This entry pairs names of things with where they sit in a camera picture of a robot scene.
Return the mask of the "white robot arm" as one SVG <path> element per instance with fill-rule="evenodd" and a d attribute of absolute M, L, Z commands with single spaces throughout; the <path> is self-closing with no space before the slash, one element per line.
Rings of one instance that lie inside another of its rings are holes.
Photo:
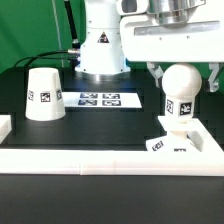
<path fill-rule="evenodd" d="M 224 0 L 84 0 L 82 76 L 95 80 L 145 62 L 158 80 L 162 63 L 207 63 L 210 92 L 224 71 Z"/>

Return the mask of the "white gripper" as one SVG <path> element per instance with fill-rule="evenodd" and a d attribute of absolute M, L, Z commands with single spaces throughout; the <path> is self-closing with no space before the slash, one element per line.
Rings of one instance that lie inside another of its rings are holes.
<path fill-rule="evenodd" d="M 121 20 L 120 34 L 125 57 L 148 62 L 157 88 L 164 72 L 156 62 L 206 62 L 210 75 L 205 90 L 219 90 L 222 64 L 217 62 L 224 62 L 224 17 L 194 17 L 188 23 L 162 26 L 147 15 L 129 16 Z"/>

